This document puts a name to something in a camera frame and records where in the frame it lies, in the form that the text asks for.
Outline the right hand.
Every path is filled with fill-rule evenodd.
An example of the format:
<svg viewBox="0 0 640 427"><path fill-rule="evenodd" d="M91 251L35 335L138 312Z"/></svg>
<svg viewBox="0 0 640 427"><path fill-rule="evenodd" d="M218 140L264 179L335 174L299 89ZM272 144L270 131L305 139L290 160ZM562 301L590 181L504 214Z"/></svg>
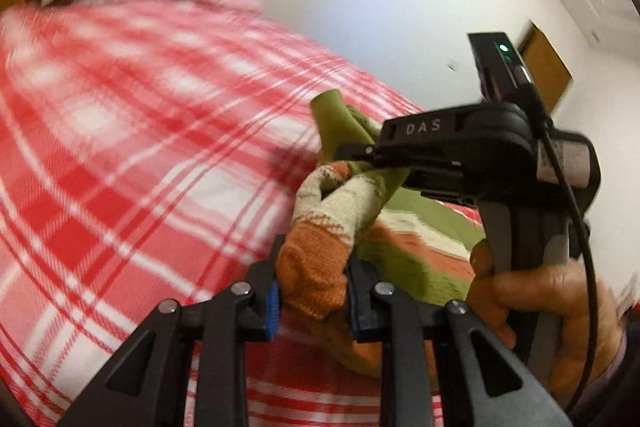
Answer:
<svg viewBox="0 0 640 427"><path fill-rule="evenodd" d="M506 346L512 348L516 344L516 334L506 324L510 311L551 312L562 317L559 348L546 388L559 403L567 405L582 376L587 355L589 313L584 266L570 260L565 265L495 275L490 248L484 239L472 249L470 262L474 280L466 302ZM596 357L588 386L576 405L578 410L608 387L622 365L627 348L626 334L611 292L601 281L597 283L597 290Z"/></svg>

